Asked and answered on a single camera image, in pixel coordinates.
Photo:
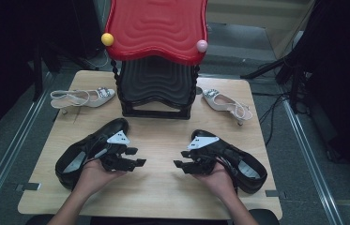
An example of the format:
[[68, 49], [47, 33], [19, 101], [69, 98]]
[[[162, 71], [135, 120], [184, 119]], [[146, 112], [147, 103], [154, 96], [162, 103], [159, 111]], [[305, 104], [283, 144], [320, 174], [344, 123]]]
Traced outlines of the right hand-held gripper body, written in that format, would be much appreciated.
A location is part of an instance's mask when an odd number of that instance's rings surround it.
[[187, 157], [192, 159], [192, 163], [187, 166], [187, 173], [190, 174], [211, 174], [217, 158], [222, 154], [219, 147], [214, 144], [220, 140], [219, 137], [199, 137], [195, 136], [188, 145]]

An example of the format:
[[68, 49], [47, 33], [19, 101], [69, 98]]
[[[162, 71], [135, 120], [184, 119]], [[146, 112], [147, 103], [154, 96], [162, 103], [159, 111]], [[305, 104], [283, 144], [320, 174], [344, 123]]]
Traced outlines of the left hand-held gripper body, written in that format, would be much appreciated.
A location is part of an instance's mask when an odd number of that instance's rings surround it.
[[137, 167], [137, 161], [122, 157], [128, 150], [129, 139], [123, 130], [117, 131], [106, 140], [102, 149], [95, 155], [106, 171], [132, 172]]

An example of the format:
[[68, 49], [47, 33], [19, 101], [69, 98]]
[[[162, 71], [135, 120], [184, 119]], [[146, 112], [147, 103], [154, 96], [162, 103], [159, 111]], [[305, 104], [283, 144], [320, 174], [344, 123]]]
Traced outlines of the black leather shoe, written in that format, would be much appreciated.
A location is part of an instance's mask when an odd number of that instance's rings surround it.
[[251, 154], [244, 152], [234, 145], [220, 139], [214, 144], [222, 154], [217, 158], [229, 173], [234, 188], [240, 188], [246, 193], [257, 192], [267, 178], [266, 168]]
[[64, 188], [74, 189], [84, 164], [102, 149], [106, 140], [117, 131], [127, 133], [129, 123], [125, 118], [116, 118], [96, 132], [72, 144], [55, 164], [55, 174]]

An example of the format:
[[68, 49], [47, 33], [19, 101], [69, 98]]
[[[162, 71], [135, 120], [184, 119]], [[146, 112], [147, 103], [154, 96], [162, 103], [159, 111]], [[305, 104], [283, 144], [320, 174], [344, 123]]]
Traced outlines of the beige slingback heeled shoe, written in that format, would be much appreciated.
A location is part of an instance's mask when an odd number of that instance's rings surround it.
[[51, 106], [67, 113], [67, 107], [97, 108], [115, 96], [115, 90], [99, 87], [94, 90], [56, 90], [50, 94]]
[[203, 98], [213, 110], [230, 113], [240, 126], [253, 118], [248, 105], [227, 97], [219, 90], [206, 89], [203, 91]]

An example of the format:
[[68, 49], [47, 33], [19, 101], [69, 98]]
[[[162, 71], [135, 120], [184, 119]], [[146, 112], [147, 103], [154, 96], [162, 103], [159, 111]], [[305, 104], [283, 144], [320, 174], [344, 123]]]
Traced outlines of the red and black shoe rack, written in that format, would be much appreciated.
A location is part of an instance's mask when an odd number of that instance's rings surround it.
[[207, 0], [112, 0], [101, 42], [125, 116], [190, 118]]

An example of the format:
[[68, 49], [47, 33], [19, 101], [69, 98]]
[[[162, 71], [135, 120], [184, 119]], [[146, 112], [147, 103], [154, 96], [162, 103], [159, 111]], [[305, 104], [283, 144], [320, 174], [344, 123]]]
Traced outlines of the person's right hand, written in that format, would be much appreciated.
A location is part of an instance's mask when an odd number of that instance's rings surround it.
[[232, 179], [219, 163], [215, 165], [211, 174], [195, 174], [193, 177], [206, 185], [207, 188], [223, 202], [236, 197]]

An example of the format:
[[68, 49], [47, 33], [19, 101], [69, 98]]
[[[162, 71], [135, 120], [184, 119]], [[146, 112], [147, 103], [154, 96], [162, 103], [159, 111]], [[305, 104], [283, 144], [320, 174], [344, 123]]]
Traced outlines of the person's left hand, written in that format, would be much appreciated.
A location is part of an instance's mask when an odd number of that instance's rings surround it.
[[99, 160], [89, 161], [84, 165], [73, 192], [84, 197], [90, 197], [125, 174], [122, 171], [107, 172]]

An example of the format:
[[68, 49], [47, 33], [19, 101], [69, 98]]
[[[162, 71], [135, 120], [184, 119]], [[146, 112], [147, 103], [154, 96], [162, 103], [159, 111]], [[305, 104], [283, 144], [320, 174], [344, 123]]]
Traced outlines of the grey tape strip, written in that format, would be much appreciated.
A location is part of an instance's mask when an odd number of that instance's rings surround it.
[[16, 191], [26, 191], [26, 190], [39, 190], [41, 186], [41, 183], [24, 183], [24, 184], [19, 184], [15, 190]]
[[286, 193], [277, 189], [266, 190], [265, 194], [267, 197], [278, 197], [279, 199], [286, 199]]

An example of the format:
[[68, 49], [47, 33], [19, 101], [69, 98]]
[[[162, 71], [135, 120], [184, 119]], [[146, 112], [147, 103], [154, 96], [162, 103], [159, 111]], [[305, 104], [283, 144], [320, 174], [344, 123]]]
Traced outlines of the black metal stand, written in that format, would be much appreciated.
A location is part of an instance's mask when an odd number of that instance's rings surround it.
[[254, 79], [257, 78], [270, 70], [275, 68], [280, 68], [280, 71], [277, 73], [275, 80], [279, 85], [286, 84], [291, 80], [291, 89], [289, 94], [289, 104], [294, 113], [299, 113], [297, 108], [298, 103], [298, 90], [301, 83], [301, 77], [304, 72], [304, 67], [308, 61], [309, 51], [303, 48], [294, 48], [284, 57], [276, 60], [275, 62], [269, 63], [266, 66], [262, 66], [256, 71], [247, 74], [241, 75], [241, 79]]
[[33, 96], [34, 101], [37, 101], [39, 98], [41, 98], [42, 93], [44, 91], [42, 63], [45, 63], [45, 65], [50, 71], [59, 71], [61, 66], [57, 58], [58, 54], [64, 56], [69, 61], [78, 65], [80, 68], [86, 70], [99, 70], [98, 66], [92, 66], [91, 64], [86, 63], [80, 57], [77, 57], [71, 52], [65, 50], [64, 48], [59, 47], [57, 44], [47, 40], [39, 40], [37, 42], [36, 47], [34, 48], [33, 59], [33, 75], [35, 78], [35, 91]]

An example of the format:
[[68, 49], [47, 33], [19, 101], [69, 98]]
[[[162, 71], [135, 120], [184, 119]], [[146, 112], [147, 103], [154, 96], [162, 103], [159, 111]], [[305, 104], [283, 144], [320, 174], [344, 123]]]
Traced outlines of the dark curtain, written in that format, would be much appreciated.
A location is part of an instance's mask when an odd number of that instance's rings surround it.
[[350, 0], [317, 0], [303, 35], [309, 93], [328, 120], [330, 150], [350, 163]]
[[34, 85], [39, 40], [85, 60], [102, 48], [99, 34], [94, 0], [0, 0], [0, 120]]

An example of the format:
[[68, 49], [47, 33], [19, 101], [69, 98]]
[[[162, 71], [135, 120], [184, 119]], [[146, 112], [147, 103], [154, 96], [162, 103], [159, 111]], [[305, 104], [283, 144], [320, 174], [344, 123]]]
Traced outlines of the metal floor rail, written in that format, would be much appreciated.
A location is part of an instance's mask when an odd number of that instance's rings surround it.
[[30, 102], [30, 94], [25, 93], [0, 124], [0, 223], [13, 225], [25, 220], [18, 204], [56, 115], [48, 106], [48, 96], [68, 81], [49, 72], [43, 76], [43, 84], [36, 101]]
[[298, 116], [293, 112], [288, 100], [283, 102], [283, 107], [297, 137], [297, 142], [304, 157], [305, 163], [309, 169], [312, 181], [327, 216], [329, 225], [345, 225], [339, 208], [335, 203], [326, 178], [324, 177], [315, 158], [310, 142], [308, 141]]

